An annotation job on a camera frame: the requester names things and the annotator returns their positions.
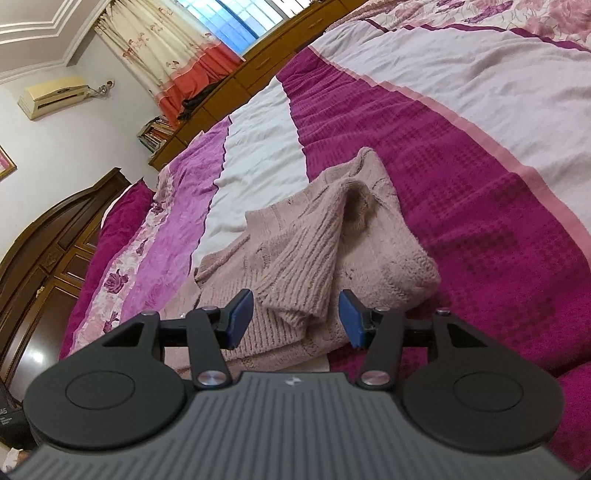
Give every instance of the black circular joint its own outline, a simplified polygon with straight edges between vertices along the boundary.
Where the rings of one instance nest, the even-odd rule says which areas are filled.
[[[459,378],[453,386],[456,398],[466,407],[479,411],[504,411],[523,398],[523,389],[507,375],[475,372]]]
[[[402,403],[421,430],[453,448],[489,455],[531,448],[552,436],[564,409],[554,378],[512,353],[458,351],[404,384]]]
[[[167,427],[184,406],[183,381],[132,350],[90,350],[39,375],[23,401],[33,433],[73,450],[113,450]]]
[[[66,387],[66,397],[74,405],[88,410],[107,410],[128,401],[135,382],[119,372],[91,372],[75,378]]]

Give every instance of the air conditioner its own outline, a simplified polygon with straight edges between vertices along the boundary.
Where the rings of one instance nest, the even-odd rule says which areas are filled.
[[[82,77],[65,77],[29,87],[18,99],[22,111],[33,120],[84,100],[89,93]]]

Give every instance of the white logo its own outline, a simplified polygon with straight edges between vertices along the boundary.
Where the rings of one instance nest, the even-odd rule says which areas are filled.
[[[289,379],[287,379],[285,381],[286,384],[288,384],[290,387],[296,387],[299,384],[301,384],[301,379],[297,378],[297,377],[291,377]]]

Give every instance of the curtain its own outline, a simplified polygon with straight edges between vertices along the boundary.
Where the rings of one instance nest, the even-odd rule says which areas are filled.
[[[172,125],[182,101],[232,73],[242,59],[176,0],[115,0],[95,31]]]

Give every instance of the striped bedspread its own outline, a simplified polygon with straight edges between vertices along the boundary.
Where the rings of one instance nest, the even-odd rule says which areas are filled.
[[[555,375],[567,407],[551,448],[576,468],[590,463],[591,53],[521,24],[475,23],[379,14],[296,55],[161,173],[71,351],[108,322],[162,308],[205,254],[240,234],[245,211],[369,146],[439,266],[440,292],[413,314],[450,306]],[[337,351],[331,369],[352,371],[361,356]],[[403,360],[409,374],[424,352]]]

